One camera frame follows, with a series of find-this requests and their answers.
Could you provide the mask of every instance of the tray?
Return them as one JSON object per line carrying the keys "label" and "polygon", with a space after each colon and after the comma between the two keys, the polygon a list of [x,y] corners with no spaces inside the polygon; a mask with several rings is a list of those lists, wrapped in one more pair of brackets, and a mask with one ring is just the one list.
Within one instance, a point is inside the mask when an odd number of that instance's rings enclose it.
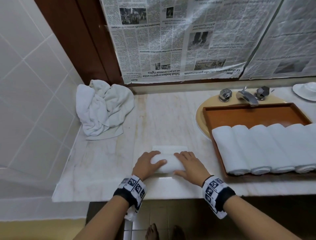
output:
{"label": "tray", "polygon": [[245,125],[247,128],[262,124],[270,126],[275,123],[280,123],[287,127],[292,124],[300,123],[308,125],[312,122],[302,113],[302,111],[294,103],[278,103],[278,104],[260,104],[257,107],[251,107],[249,104],[239,104],[221,107],[204,107],[203,115],[206,120],[206,125],[209,129],[211,140],[215,149],[216,156],[222,166],[225,177],[241,178],[243,176],[258,177],[253,174],[245,174],[236,176],[226,172],[221,154],[212,135],[212,129],[221,126]]}

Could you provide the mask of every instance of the faucet handle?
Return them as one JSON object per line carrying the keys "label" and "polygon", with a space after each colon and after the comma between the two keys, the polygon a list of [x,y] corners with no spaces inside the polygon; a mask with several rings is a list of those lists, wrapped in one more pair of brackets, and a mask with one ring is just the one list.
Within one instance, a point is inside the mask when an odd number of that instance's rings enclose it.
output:
{"label": "faucet handle", "polygon": [[219,100],[221,100],[222,102],[228,102],[228,100],[231,98],[233,92],[228,89],[228,88],[225,88],[223,90],[220,91],[219,95],[218,95],[218,98]]}
{"label": "faucet handle", "polygon": [[256,93],[254,94],[256,99],[258,100],[264,100],[266,96],[270,94],[270,88],[267,86],[262,86],[256,90]]}

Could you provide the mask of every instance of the person's left hand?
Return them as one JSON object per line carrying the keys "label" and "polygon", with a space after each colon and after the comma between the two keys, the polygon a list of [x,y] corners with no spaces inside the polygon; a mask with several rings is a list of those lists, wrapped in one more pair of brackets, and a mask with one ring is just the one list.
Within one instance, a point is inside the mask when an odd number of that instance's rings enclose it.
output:
{"label": "person's left hand", "polygon": [[133,168],[132,175],[138,176],[142,181],[149,178],[161,166],[167,163],[166,159],[160,160],[155,164],[151,164],[150,160],[153,156],[160,154],[159,151],[144,152],[137,160]]}

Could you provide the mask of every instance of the newspaper covered mirror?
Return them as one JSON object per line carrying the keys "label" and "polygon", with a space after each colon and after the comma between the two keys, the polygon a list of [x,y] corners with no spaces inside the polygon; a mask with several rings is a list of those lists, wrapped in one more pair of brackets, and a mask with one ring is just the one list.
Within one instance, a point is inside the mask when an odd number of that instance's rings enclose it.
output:
{"label": "newspaper covered mirror", "polygon": [[241,74],[280,0],[101,0],[124,83]]}
{"label": "newspaper covered mirror", "polygon": [[284,0],[241,79],[316,75],[316,1]]}

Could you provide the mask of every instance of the bare foot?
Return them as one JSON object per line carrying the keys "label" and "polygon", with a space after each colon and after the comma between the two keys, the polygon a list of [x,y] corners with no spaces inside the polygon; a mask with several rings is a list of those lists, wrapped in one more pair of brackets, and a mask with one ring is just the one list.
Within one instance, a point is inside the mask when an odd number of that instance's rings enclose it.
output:
{"label": "bare foot", "polygon": [[159,240],[159,233],[157,231],[157,227],[156,224],[152,224],[149,226],[149,228],[147,229],[147,233],[145,236],[146,240]]}
{"label": "bare foot", "polygon": [[181,227],[177,225],[173,227],[171,240],[185,240],[185,235]]}

